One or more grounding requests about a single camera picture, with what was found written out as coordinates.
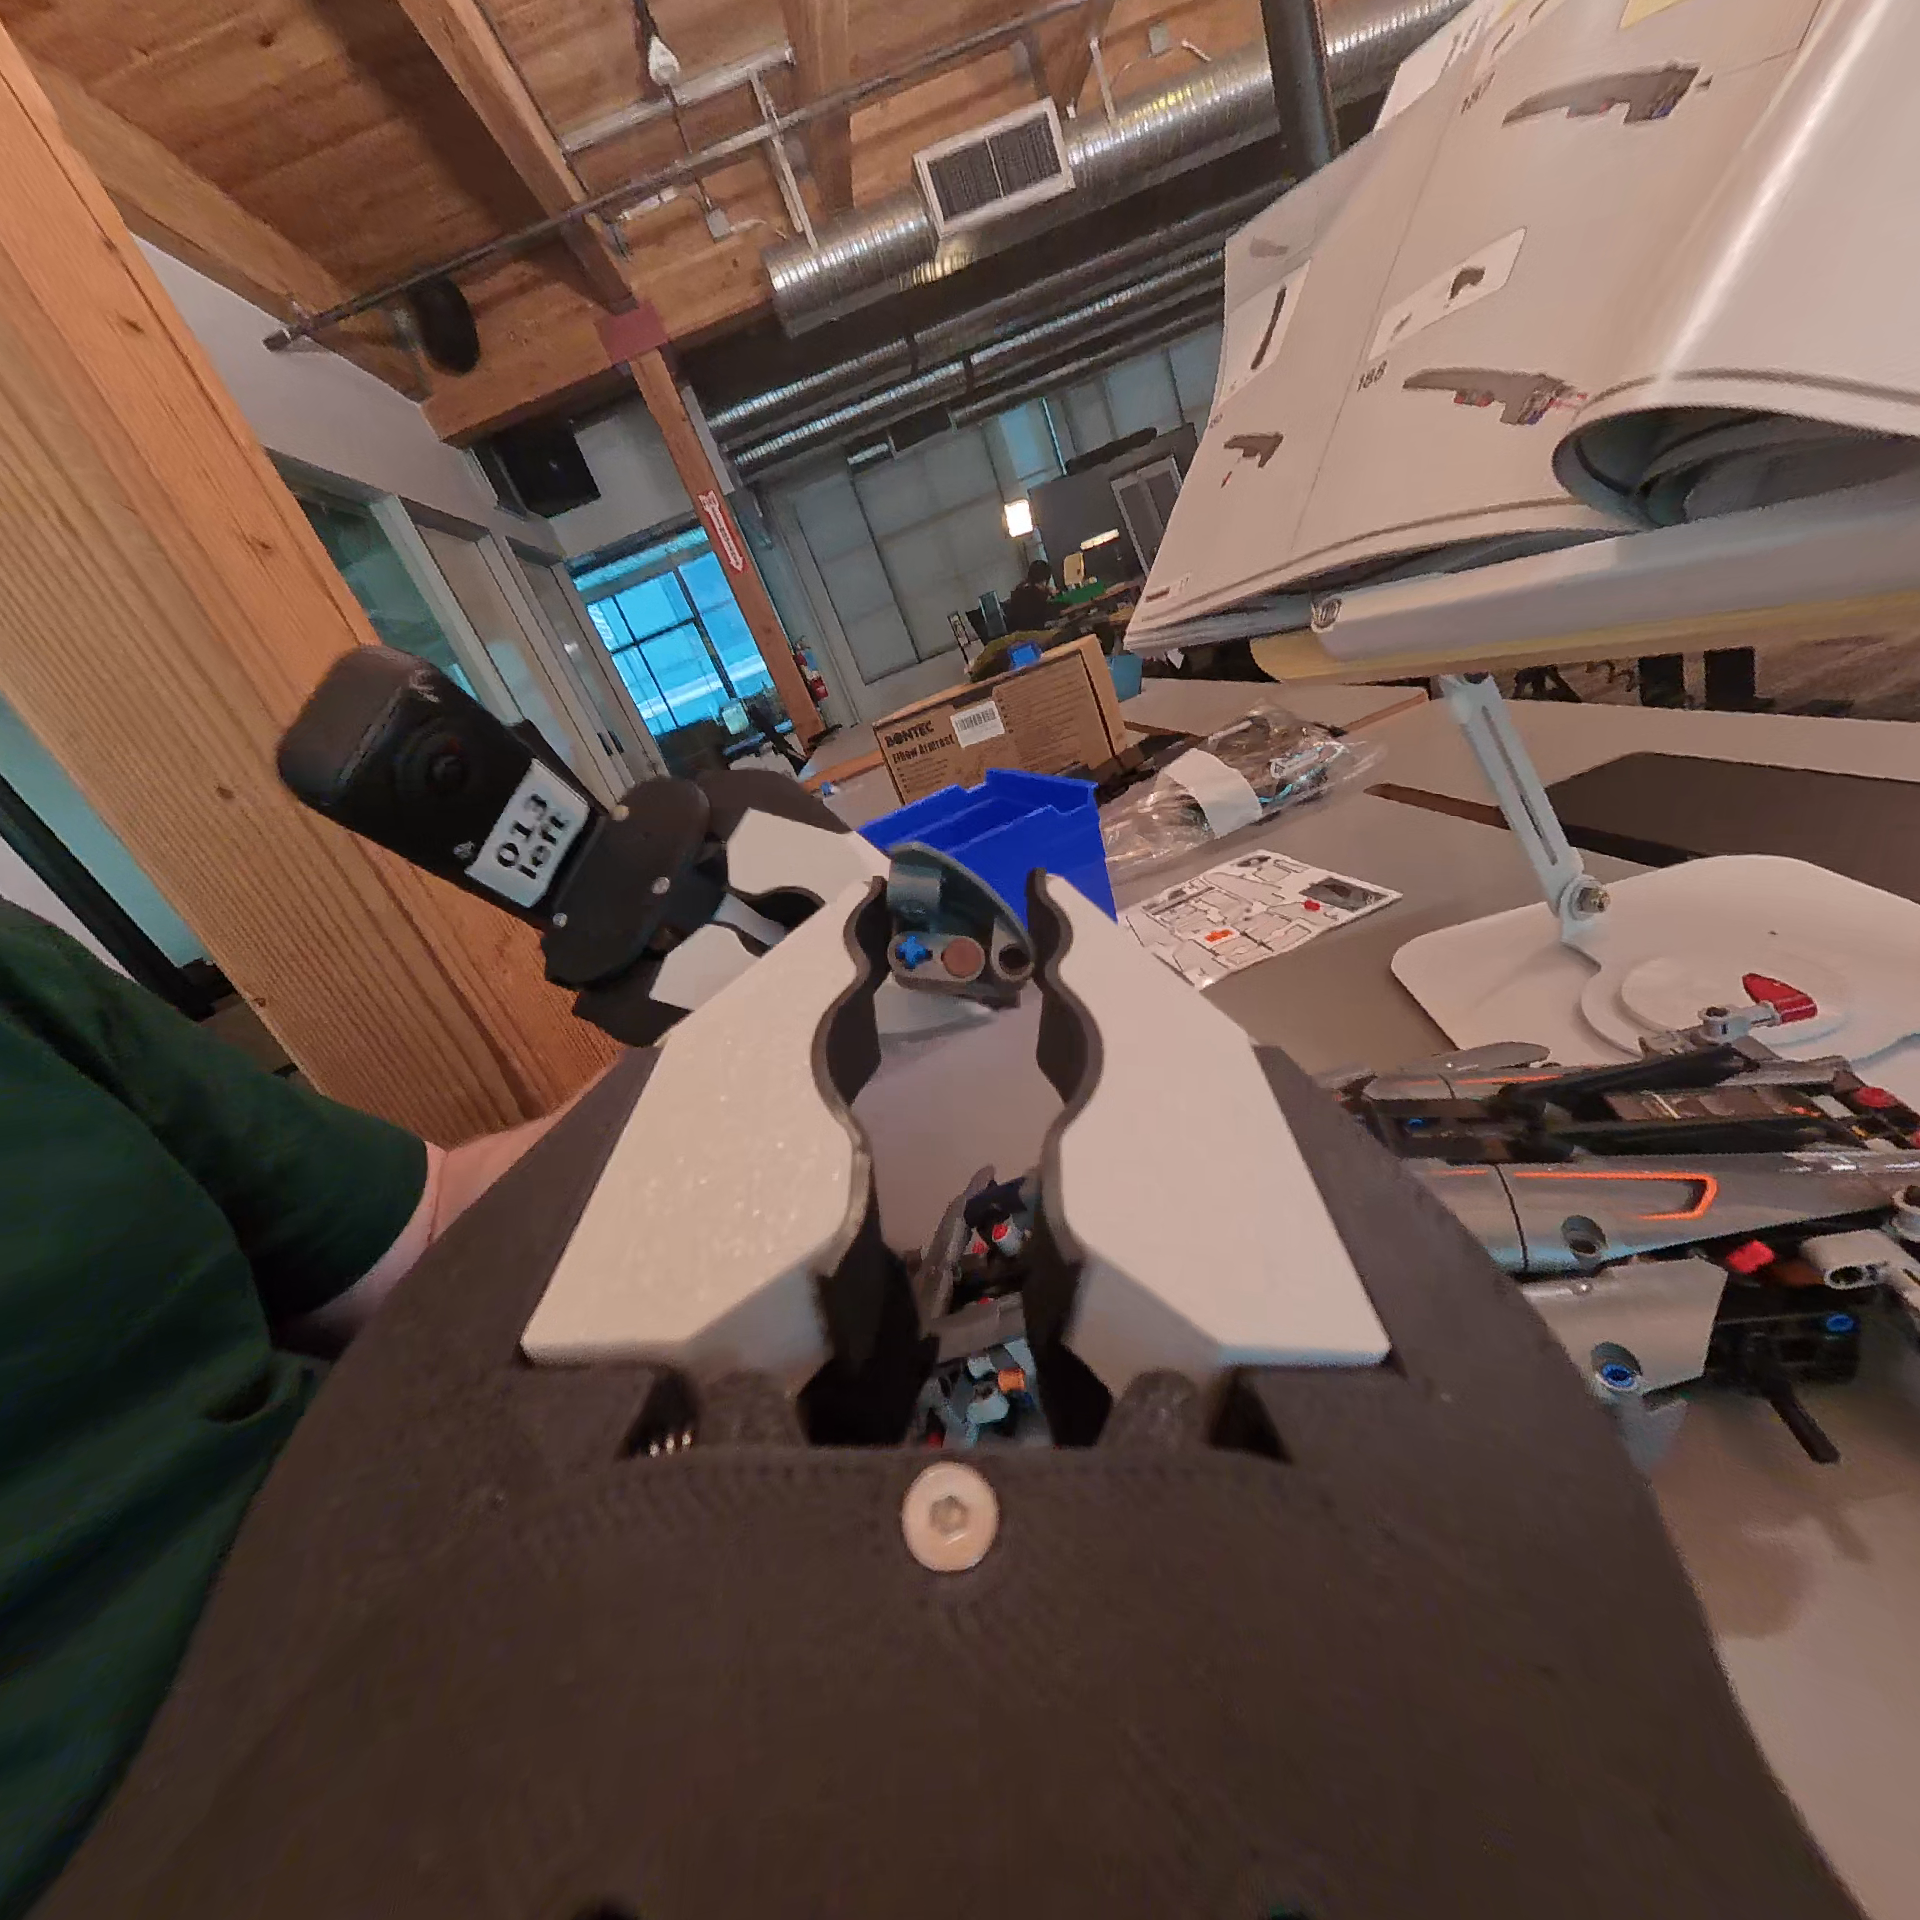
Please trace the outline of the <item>person's left forearm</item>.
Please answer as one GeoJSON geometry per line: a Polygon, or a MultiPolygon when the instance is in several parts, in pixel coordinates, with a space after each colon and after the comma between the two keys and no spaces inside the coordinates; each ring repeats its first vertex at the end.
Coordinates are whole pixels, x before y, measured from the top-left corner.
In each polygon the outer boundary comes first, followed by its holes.
{"type": "Polygon", "coordinates": [[[540,1120],[455,1147],[430,1145],[416,1212],[388,1252],[335,1301],[284,1324],[278,1330],[278,1344],[291,1353],[336,1361],[380,1316],[396,1286],[419,1269],[454,1222],[500,1184],[560,1124],[566,1113],[568,1108],[555,1108],[540,1120]]]}

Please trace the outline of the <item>wooden column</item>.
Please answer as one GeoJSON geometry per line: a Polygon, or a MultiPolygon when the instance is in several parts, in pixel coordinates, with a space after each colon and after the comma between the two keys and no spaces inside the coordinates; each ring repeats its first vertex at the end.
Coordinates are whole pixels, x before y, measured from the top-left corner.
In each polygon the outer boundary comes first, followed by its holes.
{"type": "Polygon", "coordinates": [[[320,1091],[455,1145],[618,1050],[538,940],[303,810],[372,629],[25,54],[2,53],[4,697],[320,1091]]]}

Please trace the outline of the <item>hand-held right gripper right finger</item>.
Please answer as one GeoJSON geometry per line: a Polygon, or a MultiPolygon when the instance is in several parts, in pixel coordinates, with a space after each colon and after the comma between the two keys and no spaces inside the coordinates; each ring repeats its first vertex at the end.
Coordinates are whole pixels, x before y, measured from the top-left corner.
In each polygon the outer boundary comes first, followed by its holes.
{"type": "Polygon", "coordinates": [[[1257,1048],[1072,882],[1030,877],[1060,1099],[1050,1336],[1094,1373],[1369,1370],[1388,1332],[1257,1048]]]}

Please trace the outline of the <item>metal ventilation duct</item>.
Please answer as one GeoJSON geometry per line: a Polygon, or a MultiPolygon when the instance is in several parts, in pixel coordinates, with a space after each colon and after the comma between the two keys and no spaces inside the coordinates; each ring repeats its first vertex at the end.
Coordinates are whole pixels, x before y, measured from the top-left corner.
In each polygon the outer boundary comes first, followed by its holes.
{"type": "Polygon", "coordinates": [[[932,138],[906,182],[766,249],[776,315],[799,338],[1002,256],[1056,268],[1218,228],[1327,157],[1340,109],[1378,104],[1467,10],[1355,4],[1311,30],[1307,4],[1278,4],[1275,32],[1086,112],[1033,98],[932,138]]]}

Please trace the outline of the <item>white book stand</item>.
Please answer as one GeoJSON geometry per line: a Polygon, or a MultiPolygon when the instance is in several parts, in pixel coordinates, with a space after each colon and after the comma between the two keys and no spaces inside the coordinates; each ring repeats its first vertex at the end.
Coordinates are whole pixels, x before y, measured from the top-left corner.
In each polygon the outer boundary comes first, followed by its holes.
{"type": "Polygon", "coordinates": [[[1545,1041],[1627,1058],[1698,1013],[1758,1025],[1752,977],[1812,1000],[1777,1017],[1791,1050],[1875,1067],[1915,1053],[1915,904],[1793,856],[1711,856],[1599,882],[1552,811],[1495,666],[1550,656],[1704,652],[1712,641],[1810,637],[1915,597],[1915,493],[1834,493],[1620,534],[1460,571],[1307,592],[1280,649],[1348,670],[1442,672],[1454,715],[1539,904],[1401,946],[1401,988],[1454,1041],[1545,1041]]]}

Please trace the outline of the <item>clear plastic parts bag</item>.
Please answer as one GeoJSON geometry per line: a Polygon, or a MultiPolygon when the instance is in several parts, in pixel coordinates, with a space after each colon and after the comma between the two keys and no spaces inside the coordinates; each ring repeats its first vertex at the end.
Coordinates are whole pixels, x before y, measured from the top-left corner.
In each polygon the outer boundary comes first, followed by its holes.
{"type": "Polygon", "coordinates": [[[1115,877],[1163,868],[1362,785],[1386,760],[1371,739],[1255,710],[1166,760],[1100,810],[1115,877]]]}

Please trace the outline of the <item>person's torso in green shirt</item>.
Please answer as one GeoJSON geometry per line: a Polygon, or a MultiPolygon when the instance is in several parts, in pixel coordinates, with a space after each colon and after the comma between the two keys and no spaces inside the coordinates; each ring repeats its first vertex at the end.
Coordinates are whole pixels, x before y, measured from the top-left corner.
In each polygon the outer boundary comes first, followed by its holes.
{"type": "Polygon", "coordinates": [[[280,1330],[378,1273],[436,1177],[4,906],[4,1916],[134,1763],[319,1390],[280,1330]]]}

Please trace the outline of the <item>long grey lego panel assembly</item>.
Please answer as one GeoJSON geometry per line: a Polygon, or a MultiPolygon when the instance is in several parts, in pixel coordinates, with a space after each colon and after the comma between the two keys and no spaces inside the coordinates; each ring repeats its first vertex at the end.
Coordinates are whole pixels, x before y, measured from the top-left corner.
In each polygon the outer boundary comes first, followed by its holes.
{"type": "Polygon", "coordinates": [[[1012,906],[956,856],[906,841],[889,856],[888,970],[911,992],[1015,1006],[1036,953],[1012,906]]]}

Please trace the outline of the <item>black wall speaker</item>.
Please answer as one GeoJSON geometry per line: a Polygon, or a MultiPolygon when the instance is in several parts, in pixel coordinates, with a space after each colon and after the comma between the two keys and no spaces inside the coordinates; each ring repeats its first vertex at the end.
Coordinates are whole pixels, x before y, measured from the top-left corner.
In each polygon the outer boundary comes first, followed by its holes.
{"type": "Polygon", "coordinates": [[[602,498],[579,437],[566,420],[524,420],[500,427],[478,448],[495,480],[522,512],[551,522],[602,498]]]}

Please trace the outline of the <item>brown cardboard box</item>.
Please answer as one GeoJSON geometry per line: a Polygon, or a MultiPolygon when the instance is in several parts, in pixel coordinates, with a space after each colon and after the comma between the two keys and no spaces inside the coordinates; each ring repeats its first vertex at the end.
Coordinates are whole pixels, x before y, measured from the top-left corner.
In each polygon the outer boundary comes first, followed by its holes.
{"type": "Polygon", "coordinates": [[[1132,734],[1098,637],[1052,648],[1036,664],[956,686],[873,724],[899,804],[987,773],[1067,777],[1123,756],[1132,734]]]}

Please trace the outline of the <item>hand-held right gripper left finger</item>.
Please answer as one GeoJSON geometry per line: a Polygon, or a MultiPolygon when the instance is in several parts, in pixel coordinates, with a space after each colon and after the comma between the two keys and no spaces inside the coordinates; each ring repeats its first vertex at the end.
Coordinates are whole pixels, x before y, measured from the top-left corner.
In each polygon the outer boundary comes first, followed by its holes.
{"type": "Polygon", "coordinates": [[[873,961],[854,882],[682,1021],[526,1321],[542,1366],[816,1373],[820,1285],[873,1196],[873,1153],[831,1074],[832,1021],[873,1041],[873,961]]]}

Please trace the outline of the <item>blue plastic bin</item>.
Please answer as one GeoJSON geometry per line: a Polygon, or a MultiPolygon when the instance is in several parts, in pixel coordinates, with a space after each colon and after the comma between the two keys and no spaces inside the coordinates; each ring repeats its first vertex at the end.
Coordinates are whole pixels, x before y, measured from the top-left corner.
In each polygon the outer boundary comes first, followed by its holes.
{"type": "Polygon", "coordinates": [[[985,882],[1024,922],[1026,877],[1067,880],[1111,922],[1113,877],[1103,841],[1098,792],[1060,774],[991,770],[974,787],[950,785],[858,829],[880,852],[924,845],[985,882]]]}

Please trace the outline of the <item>open instruction booklet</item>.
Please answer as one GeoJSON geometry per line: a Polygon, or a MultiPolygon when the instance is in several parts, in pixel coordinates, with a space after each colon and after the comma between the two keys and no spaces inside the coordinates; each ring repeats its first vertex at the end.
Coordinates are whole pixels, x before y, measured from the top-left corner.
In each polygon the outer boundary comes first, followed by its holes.
{"type": "Polygon", "coordinates": [[[1230,242],[1129,649],[1915,590],[1915,83],[1915,4],[1470,10],[1230,242]]]}

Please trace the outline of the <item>black hanging lamp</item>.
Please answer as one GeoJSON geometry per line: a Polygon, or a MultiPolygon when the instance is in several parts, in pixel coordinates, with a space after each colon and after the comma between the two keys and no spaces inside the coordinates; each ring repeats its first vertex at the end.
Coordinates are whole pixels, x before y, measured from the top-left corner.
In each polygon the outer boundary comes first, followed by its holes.
{"type": "Polygon", "coordinates": [[[427,366],[454,378],[478,369],[482,346],[475,315],[454,276],[422,278],[400,299],[427,366]]]}

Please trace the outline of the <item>white sticker sheet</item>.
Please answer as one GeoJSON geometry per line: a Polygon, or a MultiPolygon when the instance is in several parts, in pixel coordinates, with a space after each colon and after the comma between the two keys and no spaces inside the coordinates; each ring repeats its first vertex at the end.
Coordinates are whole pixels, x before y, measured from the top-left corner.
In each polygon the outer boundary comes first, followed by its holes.
{"type": "Polygon", "coordinates": [[[1123,908],[1120,925],[1206,992],[1399,904],[1401,894],[1378,882],[1257,851],[1123,908]]]}

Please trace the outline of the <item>grey and orange lego car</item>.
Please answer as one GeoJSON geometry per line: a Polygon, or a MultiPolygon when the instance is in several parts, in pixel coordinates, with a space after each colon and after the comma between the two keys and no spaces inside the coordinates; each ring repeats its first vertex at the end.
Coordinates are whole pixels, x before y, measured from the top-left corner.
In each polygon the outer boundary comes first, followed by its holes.
{"type": "Polygon", "coordinates": [[[1915,1330],[1915,1105],[1794,1060],[1715,1008],[1633,1062],[1473,1048],[1348,1073],[1336,1105],[1478,1240],[1640,1459],[1698,1390],[1764,1404],[1819,1468],[1806,1404],[1857,1380],[1873,1306],[1915,1330]]]}

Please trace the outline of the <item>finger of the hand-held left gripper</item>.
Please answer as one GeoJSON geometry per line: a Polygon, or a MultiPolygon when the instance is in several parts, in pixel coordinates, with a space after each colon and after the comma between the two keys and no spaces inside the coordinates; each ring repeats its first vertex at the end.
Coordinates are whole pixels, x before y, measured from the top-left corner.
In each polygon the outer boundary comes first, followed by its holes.
{"type": "Polygon", "coordinates": [[[888,882],[891,862],[860,833],[745,810],[718,845],[726,894],[714,922],[808,922],[848,890],[888,882]]]}
{"type": "Polygon", "coordinates": [[[714,920],[696,928],[652,977],[650,1008],[656,1035],[704,1008],[785,937],[786,928],[768,920],[714,920]]]}

